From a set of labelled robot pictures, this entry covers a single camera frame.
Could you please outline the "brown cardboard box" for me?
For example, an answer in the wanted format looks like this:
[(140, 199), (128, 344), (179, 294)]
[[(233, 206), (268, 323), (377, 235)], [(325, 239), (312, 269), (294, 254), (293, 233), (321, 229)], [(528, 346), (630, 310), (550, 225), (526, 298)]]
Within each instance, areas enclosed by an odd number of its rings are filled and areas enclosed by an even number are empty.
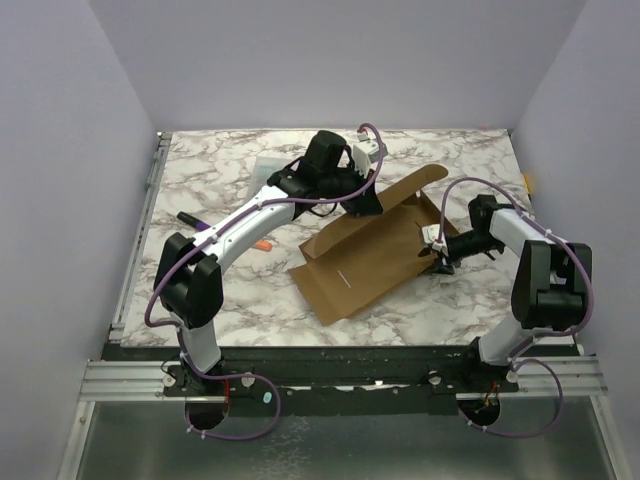
[(343, 214), (299, 245), (305, 263), (289, 274), (322, 325), (362, 313), (433, 264), (419, 255), (421, 229), (439, 223), (440, 207), (422, 188), (447, 176), (427, 164), (378, 194), (380, 215)]

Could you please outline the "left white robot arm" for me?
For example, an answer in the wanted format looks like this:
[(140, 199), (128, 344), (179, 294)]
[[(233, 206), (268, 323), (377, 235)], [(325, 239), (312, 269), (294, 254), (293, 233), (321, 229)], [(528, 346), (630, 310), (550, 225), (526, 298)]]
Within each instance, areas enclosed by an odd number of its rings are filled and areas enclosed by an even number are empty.
[(181, 357), (189, 368), (186, 382), (206, 395), (220, 385), (221, 358), (214, 318), (224, 302), (223, 276), (259, 240), (322, 204), (342, 206), (357, 217), (379, 215), (375, 191), (386, 146), (377, 129), (363, 123), (350, 145), (340, 135), (318, 131), (305, 153), (273, 172), (260, 190), (218, 224), (192, 237), (169, 237), (159, 261), (144, 322), (161, 304), (171, 317)]

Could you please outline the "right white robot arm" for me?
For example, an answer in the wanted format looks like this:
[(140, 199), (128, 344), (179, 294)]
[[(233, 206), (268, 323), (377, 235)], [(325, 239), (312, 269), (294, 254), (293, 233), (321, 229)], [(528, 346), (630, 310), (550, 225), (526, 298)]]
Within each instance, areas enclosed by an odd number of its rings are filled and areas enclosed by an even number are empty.
[(439, 224), (421, 229), (422, 256), (437, 256), (436, 268), (452, 273), (476, 255), (491, 257), (510, 250), (518, 259), (510, 313), (488, 334), (476, 339), (472, 359), (459, 367), (461, 383), (481, 391), (536, 340), (572, 336), (593, 311), (592, 249), (568, 242), (538, 225), (525, 211), (479, 195), (468, 205), (471, 229), (446, 234)]

